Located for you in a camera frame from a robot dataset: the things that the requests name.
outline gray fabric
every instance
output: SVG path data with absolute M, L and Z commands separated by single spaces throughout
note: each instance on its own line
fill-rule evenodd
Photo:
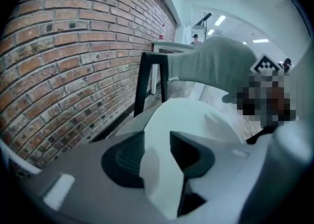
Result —
M 256 60 L 243 43 L 215 36 L 192 51 L 169 54 L 169 79 L 199 82 L 235 94 L 247 84 Z
M 146 126 L 148 120 L 155 113 L 155 111 L 160 107 L 160 105 L 156 105 L 150 109 L 145 110 L 141 114 L 137 115 L 134 119 L 127 122 L 121 129 L 116 133 L 115 136 L 119 136 L 122 134 L 127 134 L 131 132 L 140 132 Z

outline person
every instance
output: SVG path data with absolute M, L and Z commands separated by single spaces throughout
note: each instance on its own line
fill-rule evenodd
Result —
M 198 41 L 198 35 L 197 34 L 194 34 L 194 36 L 192 38 L 194 38 L 194 41 L 190 45 L 197 46 L 197 45 L 200 45 L 202 43 L 201 41 Z
M 283 64 L 279 64 L 284 70 L 285 73 L 290 71 L 290 67 L 291 67 L 291 59 L 290 58 L 286 58 Z

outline ceiling light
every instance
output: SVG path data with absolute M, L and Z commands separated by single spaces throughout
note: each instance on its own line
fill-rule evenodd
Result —
M 218 18 L 218 20 L 217 20 L 217 22 L 215 23 L 215 25 L 216 26 L 219 26 L 221 23 L 222 23 L 222 21 L 224 21 L 225 20 L 225 16 L 220 16 L 220 18 Z
M 207 33 L 207 35 L 212 35 L 212 33 L 213 33 L 214 31 L 215 31 L 215 30 L 211 29 L 211 30 Z
M 257 39 L 257 40 L 253 40 L 253 43 L 268 43 L 269 40 L 268 39 Z

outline ceiling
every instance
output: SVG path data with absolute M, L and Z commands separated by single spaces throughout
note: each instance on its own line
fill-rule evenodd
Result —
M 271 40 L 269 43 L 253 43 L 253 40 L 267 38 L 267 36 L 260 32 L 257 28 L 254 28 L 243 21 L 231 18 L 223 12 L 195 7 L 193 9 L 192 26 L 199 22 L 205 14 L 209 12 L 212 13 L 212 16 L 207 20 L 207 32 L 210 29 L 215 30 L 211 36 L 220 35 L 238 40 L 240 42 L 247 42 L 247 46 L 254 51 L 257 57 L 260 57 L 262 54 L 266 54 L 276 62 L 284 61 L 286 59 L 283 51 L 271 42 Z M 216 26 L 215 23 L 221 15 L 226 16 L 226 19 L 219 26 Z M 198 34 L 199 40 L 202 42 L 204 41 L 205 36 L 202 30 L 192 29 L 192 35 L 194 34 Z

